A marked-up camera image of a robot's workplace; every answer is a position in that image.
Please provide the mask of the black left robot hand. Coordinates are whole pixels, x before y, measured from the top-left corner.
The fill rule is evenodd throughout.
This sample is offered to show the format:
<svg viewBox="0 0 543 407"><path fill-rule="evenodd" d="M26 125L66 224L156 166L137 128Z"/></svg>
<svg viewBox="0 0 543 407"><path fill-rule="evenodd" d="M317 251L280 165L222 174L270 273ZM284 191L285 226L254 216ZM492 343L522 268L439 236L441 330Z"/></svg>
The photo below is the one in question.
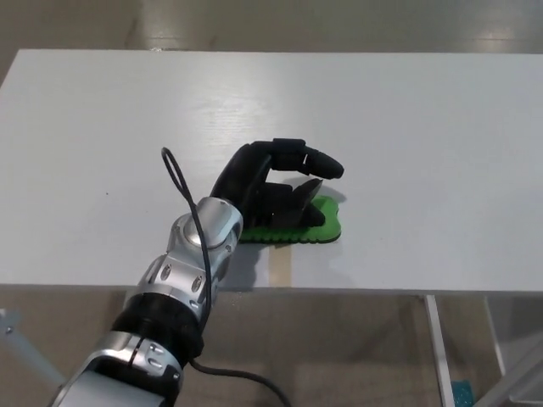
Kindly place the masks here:
<svg viewBox="0 0 543 407"><path fill-rule="evenodd" d="M269 172L295 171L311 179L298 187L268 182ZM304 229L322 226L325 216L312 203L324 179L339 179L336 159L306 146L301 139L257 141L243 145L230 159L211 195L233 204L246 228Z"/></svg>

